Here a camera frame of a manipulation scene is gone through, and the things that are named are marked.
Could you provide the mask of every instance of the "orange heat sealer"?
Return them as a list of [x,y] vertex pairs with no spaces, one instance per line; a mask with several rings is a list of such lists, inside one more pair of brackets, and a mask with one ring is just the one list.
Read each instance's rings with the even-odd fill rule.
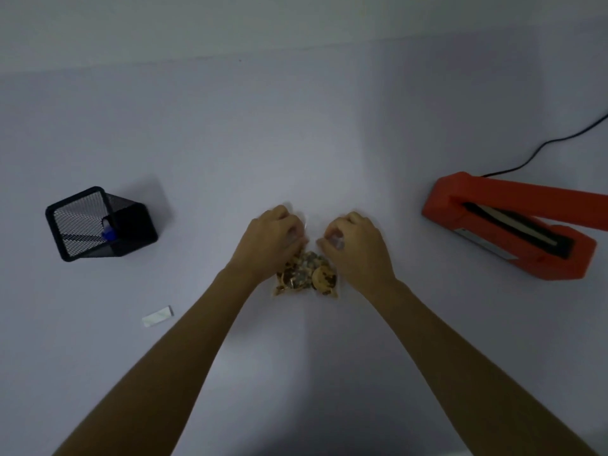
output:
[[534,276],[574,280],[596,241],[536,217],[608,231],[608,195],[455,173],[437,181],[422,215]]

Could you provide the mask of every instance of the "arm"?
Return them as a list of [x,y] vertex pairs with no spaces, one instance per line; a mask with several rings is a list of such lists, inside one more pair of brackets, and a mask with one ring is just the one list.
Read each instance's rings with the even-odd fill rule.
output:
[[[328,240],[335,235],[344,237],[342,250]],[[595,455],[395,278],[369,219],[357,213],[339,218],[318,244],[395,332],[474,455]]]
[[205,294],[114,386],[55,456],[169,456],[219,347],[258,283],[306,242],[284,206],[254,219]]

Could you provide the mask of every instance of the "person's left hand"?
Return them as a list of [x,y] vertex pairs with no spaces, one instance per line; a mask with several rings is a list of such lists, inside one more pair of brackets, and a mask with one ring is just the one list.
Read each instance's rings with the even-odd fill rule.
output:
[[279,205],[251,221],[227,268],[245,272],[259,284],[281,271],[307,243],[300,218]]

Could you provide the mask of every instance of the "forearm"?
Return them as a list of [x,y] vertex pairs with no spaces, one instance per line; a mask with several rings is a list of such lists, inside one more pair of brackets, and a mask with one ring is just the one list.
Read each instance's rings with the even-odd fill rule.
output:
[[55,456],[169,456],[219,347],[254,289],[253,278],[236,270],[222,270]]
[[594,452],[397,282],[367,295],[475,456]]

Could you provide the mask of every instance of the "hand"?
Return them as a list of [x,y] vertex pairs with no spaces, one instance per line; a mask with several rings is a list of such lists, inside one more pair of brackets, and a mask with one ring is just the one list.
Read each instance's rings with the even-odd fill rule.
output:
[[[344,238],[342,249],[332,244],[331,239],[335,237]],[[382,234],[368,218],[358,213],[331,222],[317,244],[340,275],[368,299],[374,291],[396,281]]]
[[307,243],[302,221],[279,205],[251,221],[226,267],[245,272],[257,285],[283,270]]

